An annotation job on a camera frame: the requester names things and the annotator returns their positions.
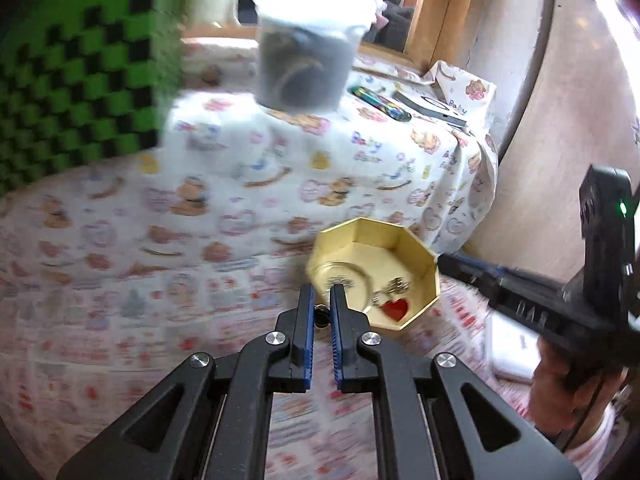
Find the cartoon print fabric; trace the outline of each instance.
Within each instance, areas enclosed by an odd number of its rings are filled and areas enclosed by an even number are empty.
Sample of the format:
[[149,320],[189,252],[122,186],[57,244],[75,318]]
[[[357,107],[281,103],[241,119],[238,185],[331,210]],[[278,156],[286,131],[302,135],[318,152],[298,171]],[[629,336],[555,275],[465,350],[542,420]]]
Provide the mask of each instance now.
[[[323,117],[265,110],[247,92],[254,42],[186,47],[196,89],[158,148],[0,200],[0,416],[47,479],[193,351],[222,356],[272,330],[296,305],[320,230],[365,216],[452,251],[494,197],[480,120],[464,132],[398,123],[350,95]],[[489,83],[456,74],[456,104],[490,99]],[[388,97],[404,84],[363,72],[350,83]],[[449,319],[444,301],[405,343],[477,368],[484,303]],[[336,393],[329,343],[314,354],[313,392],[276,398],[268,476],[373,479],[370,401]]]

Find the person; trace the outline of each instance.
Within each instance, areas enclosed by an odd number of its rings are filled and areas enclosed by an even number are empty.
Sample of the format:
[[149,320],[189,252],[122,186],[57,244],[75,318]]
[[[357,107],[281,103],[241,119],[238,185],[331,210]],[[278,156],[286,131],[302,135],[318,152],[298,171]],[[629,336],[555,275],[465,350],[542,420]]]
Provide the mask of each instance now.
[[[562,384],[570,369],[568,358],[542,338],[538,339],[538,350],[540,364],[534,373],[529,416],[543,434],[571,430],[580,419],[582,410],[590,403],[601,375],[592,377],[576,391],[570,392]],[[626,370],[605,373],[598,398],[570,443],[570,449],[576,449],[590,441],[607,422],[607,408],[625,377]]]

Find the cartoon bear print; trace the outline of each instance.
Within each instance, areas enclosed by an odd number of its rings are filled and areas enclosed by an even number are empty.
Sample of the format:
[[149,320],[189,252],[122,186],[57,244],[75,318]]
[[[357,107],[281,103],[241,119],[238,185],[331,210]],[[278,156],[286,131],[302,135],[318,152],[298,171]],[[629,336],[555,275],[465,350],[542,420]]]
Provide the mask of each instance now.
[[171,206],[171,212],[182,216],[204,215],[207,208],[206,184],[197,176],[185,177],[182,185],[176,190],[176,195],[182,201]]
[[314,227],[319,223],[303,216],[294,216],[287,221],[284,231],[271,238],[271,241],[287,246],[309,243],[314,233]]
[[451,129],[451,135],[456,138],[456,140],[458,141],[458,145],[461,148],[466,148],[469,145],[469,141],[465,137],[464,132],[458,130],[457,128]]
[[71,220],[67,216],[62,202],[54,196],[44,197],[40,209],[47,214],[44,225],[52,229],[68,229],[72,226]]
[[386,116],[381,114],[376,110],[370,110],[369,108],[359,107],[356,108],[360,116],[364,119],[368,119],[369,121],[375,121],[377,123],[385,123],[388,119]]
[[402,214],[402,211],[395,211],[385,219],[385,222],[389,222],[390,224],[401,224],[404,222],[404,214]]
[[427,203],[427,200],[433,194],[435,189],[436,181],[430,182],[430,184],[427,186],[427,189],[414,189],[407,198],[407,203],[422,207]]
[[345,176],[331,183],[329,192],[318,197],[318,203],[327,206],[336,206],[344,203],[353,187],[353,179]]
[[482,81],[477,79],[470,81],[469,85],[465,88],[465,94],[469,96],[472,101],[481,101],[486,95],[486,87],[482,84]]
[[202,250],[202,259],[205,262],[221,263],[231,260],[233,253],[231,247],[222,242],[212,242]]
[[194,316],[198,284],[193,276],[185,273],[175,274],[167,283],[166,292],[172,307],[172,311],[168,313],[169,319]]
[[418,133],[411,130],[411,139],[430,155],[433,155],[440,147],[440,138],[433,132]]
[[162,270],[169,270],[168,267],[158,265],[144,265],[138,261],[133,262],[133,265],[129,267],[122,275],[121,279],[130,278],[132,276],[147,277],[151,276],[154,272],[161,272]]
[[472,156],[467,161],[467,164],[469,165],[469,173],[474,174],[480,167],[481,162],[482,162],[482,156],[480,155],[480,153],[476,153],[474,156]]
[[143,253],[152,256],[184,256],[184,247],[193,238],[187,232],[171,231],[158,225],[150,225],[143,238]]
[[111,261],[104,254],[89,253],[84,257],[84,263],[93,270],[111,269]]
[[317,136],[321,136],[328,129],[331,123],[322,117],[317,117],[314,115],[289,115],[284,112],[279,112],[277,110],[269,110],[267,113],[276,119],[281,121],[285,121],[286,123],[291,124],[292,126],[298,126],[302,128],[304,132],[314,134]]

